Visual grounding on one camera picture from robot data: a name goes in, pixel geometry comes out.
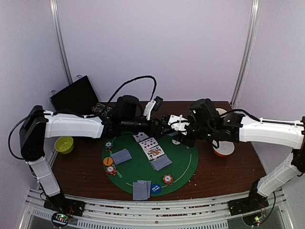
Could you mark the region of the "white dealer button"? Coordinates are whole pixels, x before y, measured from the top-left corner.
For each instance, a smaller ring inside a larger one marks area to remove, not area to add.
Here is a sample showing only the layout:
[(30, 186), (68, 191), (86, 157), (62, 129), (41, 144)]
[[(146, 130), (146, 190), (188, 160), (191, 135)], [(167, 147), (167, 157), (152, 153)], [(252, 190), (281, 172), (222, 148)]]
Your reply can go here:
[(172, 143), (174, 144), (174, 145), (180, 145), (181, 143), (179, 142), (179, 141), (177, 141), (177, 140), (172, 140)]

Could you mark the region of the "dealt blue playing cards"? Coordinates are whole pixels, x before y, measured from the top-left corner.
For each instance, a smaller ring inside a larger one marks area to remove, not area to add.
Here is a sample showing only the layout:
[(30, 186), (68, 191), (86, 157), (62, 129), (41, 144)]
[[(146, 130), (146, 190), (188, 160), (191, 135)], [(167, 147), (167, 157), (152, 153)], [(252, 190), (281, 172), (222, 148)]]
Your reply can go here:
[(112, 154), (112, 159), (116, 165), (126, 162), (132, 159), (132, 156), (128, 149), (120, 150)]

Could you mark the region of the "red poker chip stack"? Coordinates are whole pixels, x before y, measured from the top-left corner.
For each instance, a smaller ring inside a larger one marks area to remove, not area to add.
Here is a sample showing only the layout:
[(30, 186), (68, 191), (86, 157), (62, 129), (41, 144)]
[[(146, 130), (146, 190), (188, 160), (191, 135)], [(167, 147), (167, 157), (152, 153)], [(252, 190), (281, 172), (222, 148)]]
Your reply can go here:
[(171, 175), (164, 175), (163, 182), (167, 185), (170, 185), (173, 183), (173, 177)]

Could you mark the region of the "teal white chip stack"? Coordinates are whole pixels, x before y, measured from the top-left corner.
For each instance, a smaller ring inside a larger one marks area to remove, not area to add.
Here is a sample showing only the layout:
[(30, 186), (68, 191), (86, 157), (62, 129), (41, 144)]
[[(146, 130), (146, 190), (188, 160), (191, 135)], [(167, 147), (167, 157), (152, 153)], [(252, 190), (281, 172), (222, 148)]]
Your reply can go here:
[(110, 152), (110, 151), (112, 151), (112, 149), (113, 149), (113, 144), (112, 144), (112, 142), (111, 142), (111, 141), (106, 142), (106, 143), (105, 143), (105, 150), (108, 151), (108, 152)]

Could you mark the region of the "blue small blind button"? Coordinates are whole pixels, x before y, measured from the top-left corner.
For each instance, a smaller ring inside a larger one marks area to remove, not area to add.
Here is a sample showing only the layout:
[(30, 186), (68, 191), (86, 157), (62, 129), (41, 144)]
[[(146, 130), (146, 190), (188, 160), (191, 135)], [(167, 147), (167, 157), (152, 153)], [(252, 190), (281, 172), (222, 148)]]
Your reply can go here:
[(159, 194), (162, 191), (162, 187), (159, 184), (151, 184), (151, 194)]

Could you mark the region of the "orange big blind button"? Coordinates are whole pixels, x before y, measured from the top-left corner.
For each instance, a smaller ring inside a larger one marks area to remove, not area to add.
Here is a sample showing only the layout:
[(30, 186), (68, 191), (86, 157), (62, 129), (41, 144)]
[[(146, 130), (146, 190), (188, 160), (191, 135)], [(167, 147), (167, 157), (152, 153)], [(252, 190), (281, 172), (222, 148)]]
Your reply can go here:
[(103, 164), (105, 166), (111, 166), (113, 164), (113, 159), (111, 157), (106, 157), (104, 160), (103, 160)]

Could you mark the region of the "ten of diamonds card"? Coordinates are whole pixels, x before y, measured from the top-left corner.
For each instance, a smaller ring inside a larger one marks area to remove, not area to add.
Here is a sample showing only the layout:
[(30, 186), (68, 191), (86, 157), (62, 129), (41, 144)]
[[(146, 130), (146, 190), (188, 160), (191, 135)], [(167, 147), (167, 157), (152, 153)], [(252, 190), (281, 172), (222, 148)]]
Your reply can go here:
[(143, 151), (145, 151), (145, 150), (148, 150), (148, 149), (151, 149), (151, 148), (157, 146), (158, 142), (155, 138), (150, 137), (148, 139), (145, 139), (145, 140), (139, 142), (139, 145), (143, 149)]

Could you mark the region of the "three of spades card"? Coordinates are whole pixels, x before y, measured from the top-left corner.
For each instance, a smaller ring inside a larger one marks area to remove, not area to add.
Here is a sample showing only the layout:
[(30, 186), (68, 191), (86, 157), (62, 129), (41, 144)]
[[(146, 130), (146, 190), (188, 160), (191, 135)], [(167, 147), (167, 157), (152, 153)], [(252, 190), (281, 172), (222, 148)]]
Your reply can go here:
[(133, 138), (135, 139), (136, 142), (141, 142), (149, 137), (145, 133), (139, 132), (137, 135), (133, 135)]

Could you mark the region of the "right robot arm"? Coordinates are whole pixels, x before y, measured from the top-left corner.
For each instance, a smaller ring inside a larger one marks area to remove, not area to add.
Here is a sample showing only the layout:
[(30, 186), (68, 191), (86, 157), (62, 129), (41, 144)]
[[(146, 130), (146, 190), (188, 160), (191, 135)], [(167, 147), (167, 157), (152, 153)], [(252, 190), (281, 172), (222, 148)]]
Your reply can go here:
[(247, 210), (255, 210), (276, 189), (305, 172), (305, 121), (279, 121), (257, 118), (243, 109), (220, 114), (210, 99), (189, 106), (190, 116), (170, 115), (168, 125), (178, 132), (178, 141), (192, 147), (197, 139), (209, 141), (214, 148), (227, 142), (261, 142), (288, 146), (292, 152), (272, 172), (252, 185), (244, 200)]

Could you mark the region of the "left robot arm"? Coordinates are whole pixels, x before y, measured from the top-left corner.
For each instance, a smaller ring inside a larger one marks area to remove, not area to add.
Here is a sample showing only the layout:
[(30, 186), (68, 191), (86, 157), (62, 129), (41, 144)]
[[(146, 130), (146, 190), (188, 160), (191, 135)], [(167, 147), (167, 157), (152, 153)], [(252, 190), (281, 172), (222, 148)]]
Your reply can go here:
[(141, 105), (138, 98), (131, 95), (120, 96), (110, 111), (102, 109), (93, 115), (80, 115), (71, 111), (50, 112), (37, 105), (16, 124), (20, 127), (21, 156), (18, 159), (28, 163), (46, 196), (50, 198), (50, 204), (58, 212), (64, 212), (69, 206), (68, 200), (64, 198), (46, 161), (44, 140), (61, 136), (110, 139), (123, 132), (143, 132), (149, 137), (159, 138), (164, 135), (166, 122), (154, 117), (153, 113), (158, 111), (162, 102), (162, 98), (157, 96), (140, 109), (139, 116), (136, 110)]

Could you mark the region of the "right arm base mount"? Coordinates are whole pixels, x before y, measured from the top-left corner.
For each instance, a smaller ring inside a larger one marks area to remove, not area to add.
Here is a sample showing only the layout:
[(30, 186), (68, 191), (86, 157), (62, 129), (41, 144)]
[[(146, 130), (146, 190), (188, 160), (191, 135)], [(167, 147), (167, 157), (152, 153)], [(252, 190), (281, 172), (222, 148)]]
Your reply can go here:
[(248, 212), (260, 210), (261, 207), (268, 207), (269, 203), (266, 197), (260, 195), (248, 196), (245, 198), (228, 201), (228, 208), (231, 216), (245, 214)]

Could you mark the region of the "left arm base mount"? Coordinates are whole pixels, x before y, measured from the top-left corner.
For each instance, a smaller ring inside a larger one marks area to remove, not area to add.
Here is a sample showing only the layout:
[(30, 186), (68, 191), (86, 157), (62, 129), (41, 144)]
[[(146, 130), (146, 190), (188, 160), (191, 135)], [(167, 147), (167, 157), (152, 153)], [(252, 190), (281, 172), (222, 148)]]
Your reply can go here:
[(60, 193), (52, 197), (47, 196), (43, 206), (46, 209), (64, 213), (65, 215), (81, 217), (85, 208), (85, 202), (66, 198)]

